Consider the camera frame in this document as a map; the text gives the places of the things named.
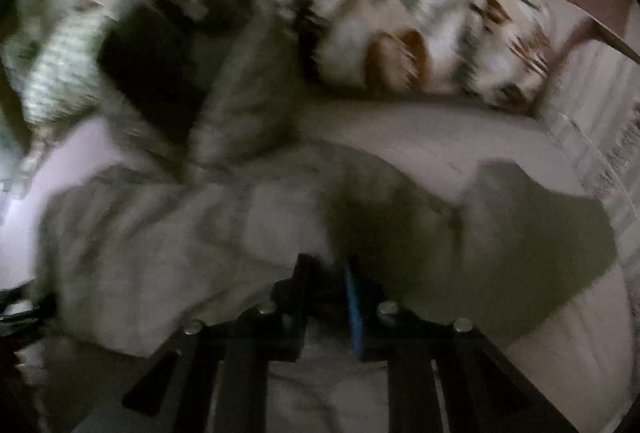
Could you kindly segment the green white checkered pillow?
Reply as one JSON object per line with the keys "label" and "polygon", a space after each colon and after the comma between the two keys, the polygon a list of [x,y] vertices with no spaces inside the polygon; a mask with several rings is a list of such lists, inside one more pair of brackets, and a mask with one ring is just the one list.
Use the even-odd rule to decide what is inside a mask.
{"label": "green white checkered pillow", "polygon": [[43,42],[22,30],[1,45],[11,86],[34,130],[85,115],[99,103],[98,55],[111,17],[100,8],[72,11]]}

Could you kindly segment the striped floral cushion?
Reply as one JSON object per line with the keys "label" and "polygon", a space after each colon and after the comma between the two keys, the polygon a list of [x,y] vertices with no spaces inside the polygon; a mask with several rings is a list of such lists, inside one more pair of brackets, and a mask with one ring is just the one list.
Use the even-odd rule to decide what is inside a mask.
{"label": "striped floral cushion", "polygon": [[638,43],[577,11],[560,35],[538,118],[602,201],[630,260],[639,253]]}

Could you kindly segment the leaf-patterned cream blanket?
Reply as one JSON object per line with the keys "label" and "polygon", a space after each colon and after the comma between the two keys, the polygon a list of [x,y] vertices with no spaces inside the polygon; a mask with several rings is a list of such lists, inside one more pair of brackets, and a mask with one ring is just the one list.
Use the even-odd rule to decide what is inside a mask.
{"label": "leaf-patterned cream blanket", "polygon": [[[275,1],[300,71],[318,86],[466,95],[527,112],[549,75],[552,18],[544,0]],[[114,2],[78,0],[83,8]]]}

